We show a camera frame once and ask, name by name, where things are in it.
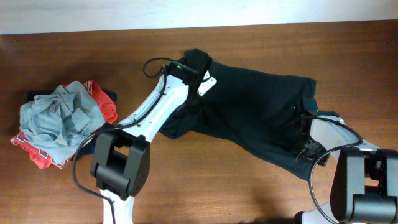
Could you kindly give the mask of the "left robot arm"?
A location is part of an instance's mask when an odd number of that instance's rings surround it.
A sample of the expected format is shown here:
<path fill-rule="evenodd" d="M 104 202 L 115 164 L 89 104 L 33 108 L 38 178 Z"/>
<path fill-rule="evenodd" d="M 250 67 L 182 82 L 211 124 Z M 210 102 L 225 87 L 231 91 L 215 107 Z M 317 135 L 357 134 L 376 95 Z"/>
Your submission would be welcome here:
<path fill-rule="evenodd" d="M 206 93 L 206 83 L 216 83 L 207 68 L 173 61 L 162 68 L 157 86 L 135 112 L 95 134 L 90 174 L 104 202 L 104 223 L 132 223 L 134 197 L 149 175 L 151 142 L 189 97 Z"/>

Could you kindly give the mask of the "grey crumpled t-shirt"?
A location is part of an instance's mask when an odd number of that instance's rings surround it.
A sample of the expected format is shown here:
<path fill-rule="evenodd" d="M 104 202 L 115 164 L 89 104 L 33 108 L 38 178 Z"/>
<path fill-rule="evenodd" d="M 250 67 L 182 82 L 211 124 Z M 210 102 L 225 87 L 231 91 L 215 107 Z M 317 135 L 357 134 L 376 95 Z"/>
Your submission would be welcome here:
<path fill-rule="evenodd" d="M 104 123 L 99 106 L 79 81 L 60 85 L 49 95 L 36 95 L 20 108 L 19 129 L 57 164 L 71 158 Z"/>

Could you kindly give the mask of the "black Nike t-shirt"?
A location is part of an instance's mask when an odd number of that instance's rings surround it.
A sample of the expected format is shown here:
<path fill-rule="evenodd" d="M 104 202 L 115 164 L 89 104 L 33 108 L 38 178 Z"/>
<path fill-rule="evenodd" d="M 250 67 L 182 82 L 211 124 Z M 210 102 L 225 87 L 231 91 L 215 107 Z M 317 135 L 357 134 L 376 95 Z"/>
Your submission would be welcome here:
<path fill-rule="evenodd" d="M 204 68 L 217 82 L 203 97 L 177 108 L 160 133 L 170 139 L 189 131 L 227 139 L 308 180 L 312 164 L 296 160 L 299 129 L 291 121 L 302 112 L 302 101 L 315 96 L 314 79 L 230 67 L 199 49 L 186 51 L 179 63 Z"/>

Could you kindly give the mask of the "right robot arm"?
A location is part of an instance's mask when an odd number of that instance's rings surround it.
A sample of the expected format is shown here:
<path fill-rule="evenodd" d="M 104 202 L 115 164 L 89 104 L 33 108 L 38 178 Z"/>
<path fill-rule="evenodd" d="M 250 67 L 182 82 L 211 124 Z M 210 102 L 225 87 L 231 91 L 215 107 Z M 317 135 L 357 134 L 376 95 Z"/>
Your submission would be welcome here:
<path fill-rule="evenodd" d="M 309 178 L 329 157 L 337 161 L 329 202 L 298 212 L 295 223 L 397 223 L 397 151 L 381 149 L 345 125 L 334 111 L 318 109 L 313 98 L 295 107 L 298 163 L 310 164 Z"/>

